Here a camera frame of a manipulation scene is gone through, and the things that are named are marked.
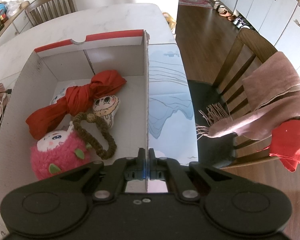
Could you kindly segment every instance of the cardboard box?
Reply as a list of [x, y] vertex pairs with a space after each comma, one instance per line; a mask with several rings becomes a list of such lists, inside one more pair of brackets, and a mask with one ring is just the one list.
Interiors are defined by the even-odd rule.
[[[84, 42], [65, 40], [35, 49], [28, 58], [12, 91], [0, 128], [0, 203], [17, 187], [37, 181], [30, 164], [30, 147], [36, 143], [29, 133], [27, 117], [66, 87], [90, 83], [103, 70], [117, 70], [127, 83], [117, 93], [120, 108], [110, 133], [118, 146], [113, 158], [137, 156], [148, 148], [148, 40], [143, 30], [88, 35]], [[58, 129], [69, 125], [66, 115]], [[106, 140], [97, 127], [82, 126], [103, 146]], [[100, 158], [93, 153], [92, 160]]]

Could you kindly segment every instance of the red cloth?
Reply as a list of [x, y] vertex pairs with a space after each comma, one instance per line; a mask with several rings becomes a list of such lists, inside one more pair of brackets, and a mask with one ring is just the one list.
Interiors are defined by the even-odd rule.
[[127, 81], [116, 70], [106, 70], [93, 76], [91, 83], [69, 87], [57, 103], [41, 108], [26, 120], [33, 138], [40, 140], [57, 128], [66, 114], [72, 116], [86, 112], [94, 99], [114, 95]]
[[272, 131], [270, 156], [278, 156], [285, 168], [296, 171], [300, 163], [300, 120], [289, 120]]

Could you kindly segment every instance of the red patterned rug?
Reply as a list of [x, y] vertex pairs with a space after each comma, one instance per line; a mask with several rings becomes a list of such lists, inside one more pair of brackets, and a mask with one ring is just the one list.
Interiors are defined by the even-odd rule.
[[205, 8], [213, 8], [212, 0], [179, 0], [179, 5], [200, 6]]

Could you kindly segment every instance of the black seat cushion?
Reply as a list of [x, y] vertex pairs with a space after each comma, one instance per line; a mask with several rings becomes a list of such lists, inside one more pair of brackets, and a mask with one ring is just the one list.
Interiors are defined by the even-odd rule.
[[[213, 88], [211, 84], [188, 80], [188, 85], [196, 124], [208, 127], [207, 121], [202, 114], [199, 113], [199, 110], [207, 113], [208, 105], [220, 103], [224, 110], [229, 113], [226, 103], [222, 99], [218, 89]], [[197, 141], [199, 162], [216, 168], [222, 168], [229, 165], [235, 159], [234, 138], [234, 133], [219, 138], [202, 136]]]

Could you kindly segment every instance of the scarf fringe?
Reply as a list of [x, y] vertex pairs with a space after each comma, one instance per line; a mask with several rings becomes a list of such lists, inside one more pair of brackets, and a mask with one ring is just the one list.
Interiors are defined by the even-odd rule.
[[229, 114], [222, 108], [220, 103], [212, 104], [207, 107], [207, 114], [202, 110], [199, 110], [199, 113], [202, 114], [203, 118], [207, 121], [208, 126], [200, 126], [196, 124], [197, 135], [199, 135], [199, 140], [202, 136], [208, 136], [209, 127], [214, 125], [216, 122], [228, 118]]

